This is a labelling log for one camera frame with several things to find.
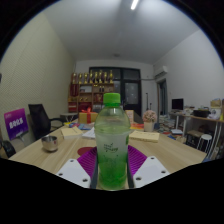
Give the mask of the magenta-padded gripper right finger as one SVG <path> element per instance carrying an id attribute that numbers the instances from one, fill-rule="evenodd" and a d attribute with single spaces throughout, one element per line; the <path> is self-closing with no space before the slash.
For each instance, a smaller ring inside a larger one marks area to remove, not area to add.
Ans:
<path id="1" fill-rule="evenodd" d="M 169 175 L 155 157 L 147 157 L 133 146 L 128 146 L 127 178 L 130 189 L 140 188 Z"/>

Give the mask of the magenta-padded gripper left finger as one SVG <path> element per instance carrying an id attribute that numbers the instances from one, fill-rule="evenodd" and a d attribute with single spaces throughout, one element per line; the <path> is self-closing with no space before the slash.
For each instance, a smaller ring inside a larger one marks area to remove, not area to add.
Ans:
<path id="1" fill-rule="evenodd" d="M 56 175 L 81 187 L 95 189 L 98 180 L 97 148 L 91 148 L 78 159 L 69 159 Z"/>

